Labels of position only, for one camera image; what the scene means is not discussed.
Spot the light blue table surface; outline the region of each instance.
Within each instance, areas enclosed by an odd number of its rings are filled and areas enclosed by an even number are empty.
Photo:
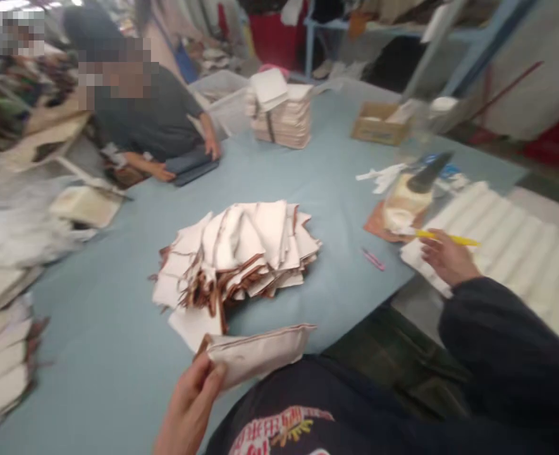
[[[0,426],[0,455],[145,454],[151,451],[173,386],[192,352],[151,302],[147,276],[158,249],[176,231],[235,202],[286,199],[313,215],[311,233],[324,242],[305,284],[282,289],[228,315],[230,334],[252,335],[287,325],[318,325],[307,347],[320,352],[348,332],[413,271],[398,247],[362,226],[381,199],[374,182],[355,175],[394,161],[395,149],[350,138],[359,106],[331,92],[312,105],[312,140],[305,150],[259,143],[250,132],[223,143],[212,173],[174,188],[152,179],[132,188],[111,227],[86,247],[49,267],[33,286],[37,316],[50,316],[36,390]],[[506,193],[525,171],[439,138],[437,152],[473,180]],[[386,264],[375,269],[361,248]],[[209,431],[250,387],[225,394]]]

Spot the yellow pen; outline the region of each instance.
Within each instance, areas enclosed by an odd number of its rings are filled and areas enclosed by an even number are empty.
[[[429,231],[423,231],[421,229],[415,229],[414,227],[403,227],[399,231],[395,231],[394,234],[399,235],[406,235],[406,236],[417,236],[417,237],[426,237],[426,238],[435,238],[436,235],[434,233],[430,233]],[[449,235],[456,244],[458,245],[465,245],[465,246],[479,246],[480,242],[468,239],[466,237],[459,237],[459,236],[452,236]]]
[[[417,237],[426,237],[426,238],[435,238],[436,235],[434,233],[430,233],[429,231],[422,231],[420,229],[416,229],[414,235],[416,235]],[[466,237],[459,237],[459,236],[452,236],[449,235],[448,237],[450,237],[453,242],[455,242],[458,245],[465,245],[465,246],[479,246],[480,242],[472,240],[472,239],[468,239]]]

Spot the wall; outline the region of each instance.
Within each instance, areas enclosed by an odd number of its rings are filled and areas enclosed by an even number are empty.
[[[536,61],[544,64],[488,111],[486,128],[533,140],[559,120],[559,0],[539,2],[493,61],[493,94]],[[480,84],[470,112],[481,106]]]

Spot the plastic bottle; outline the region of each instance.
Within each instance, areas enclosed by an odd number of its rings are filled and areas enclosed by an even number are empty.
[[[398,161],[404,164],[417,162],[429,153],[431,141],[438,130],[438,119],[447,115],[457,104],[457,99],[440,97],[431,105],[420,103],[413,115],[410,132],[398,149]]]

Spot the gray t-shirt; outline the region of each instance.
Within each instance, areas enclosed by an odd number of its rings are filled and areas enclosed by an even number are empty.
[[[109,139],[123,151],[149,152],[165,162],[192,150],[202,137],[187,118],[198,118],[202,108],[191,93],[162,66],[153,66],[150,96],[131,99],[95,87],[94,112]]]

